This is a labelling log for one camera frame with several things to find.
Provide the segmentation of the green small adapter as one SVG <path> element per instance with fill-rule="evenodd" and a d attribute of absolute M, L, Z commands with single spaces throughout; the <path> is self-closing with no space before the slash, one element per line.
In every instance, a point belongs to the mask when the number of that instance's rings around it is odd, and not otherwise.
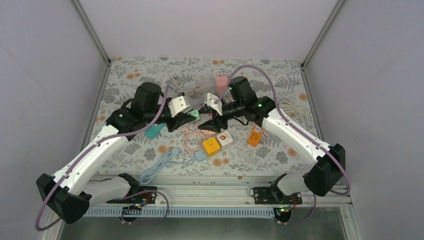
<path fill-rule="evenodd" d="M 191 110 L 187 114 L 193 117 L 193 119 L 190 121 L 191 123 L 199 122 L 202 119 L 198 110 Z"/>

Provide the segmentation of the white cube socket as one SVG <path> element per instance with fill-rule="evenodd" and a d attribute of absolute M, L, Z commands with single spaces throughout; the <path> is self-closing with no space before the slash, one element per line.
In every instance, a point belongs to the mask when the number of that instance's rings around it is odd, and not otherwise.
<path fill-rule="evenodd" d="M 234 139 L 228 131 L 217 134 L 215 138 L 221 150 L 225 150 L 234 144 Z"/>

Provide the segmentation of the yellow cube socket adapter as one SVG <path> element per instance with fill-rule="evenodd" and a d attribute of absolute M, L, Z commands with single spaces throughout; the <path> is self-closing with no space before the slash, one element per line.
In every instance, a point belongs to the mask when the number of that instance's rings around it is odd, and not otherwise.
<path fill-rule="evenodd" d="M 221 146 L 215 137 L 208 138 L 202 142 L 205 155 L 210 158 L 220 152 Z"/>

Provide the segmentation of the pink cube socket adapter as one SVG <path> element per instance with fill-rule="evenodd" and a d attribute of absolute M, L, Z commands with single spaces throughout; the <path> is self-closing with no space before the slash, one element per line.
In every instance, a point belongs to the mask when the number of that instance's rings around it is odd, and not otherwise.
<path fill-rule="evenodd" d="M 221 95 L 227 89 L 228 77 L 226 75 L 215 78 L 216 92 Z"/>

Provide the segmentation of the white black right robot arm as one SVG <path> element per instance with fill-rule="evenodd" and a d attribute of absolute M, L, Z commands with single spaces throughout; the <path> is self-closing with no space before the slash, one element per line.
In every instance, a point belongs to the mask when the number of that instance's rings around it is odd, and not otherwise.
<path fill-rule="evenodd" d="M 315 137 L 276 107 L 268 96 L 257 97 L 249 81 L 238 76 L 230 80 L 228 90 L 233 101 L 222 103 L 212 93 L 204 94 L 204 107 L 199 112 L 212 113 L 212 118 L 198 128 L 219 133 L 228 128 L 232 118 L 245 117 L 266 131 L 279 137 L 305 160 L 305 173 L 283 173 L 274 182 L 271 198 L 278 204 L 284 203 L 290 195 L 311 191 L 324 197 L 331 192 L 346 172 L 346 150 L 340 144 L 329 143 Z"/>

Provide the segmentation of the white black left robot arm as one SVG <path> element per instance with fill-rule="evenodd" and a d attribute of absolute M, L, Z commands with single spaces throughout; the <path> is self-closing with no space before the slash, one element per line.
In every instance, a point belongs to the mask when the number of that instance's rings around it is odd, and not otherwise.
<path fill-rule="evenodd" d="M 127 173 L 90 183 L 97 169 L 137 134 L 155 124 L 165 124 L 172 132 L 194 120 L 189 114 L 189 96 L 169 97 L 165 89 L 152 82 L 142 83 L 134 97 L 113 111 L 94 140 L 73 160 L 52 175 L 42 174 L 36 186 L 41 209 L 50 208 L 60 220 L 72 224 L 89 208 L 108 201 L 134 202 L 139 197 L 139 181 Z"/>

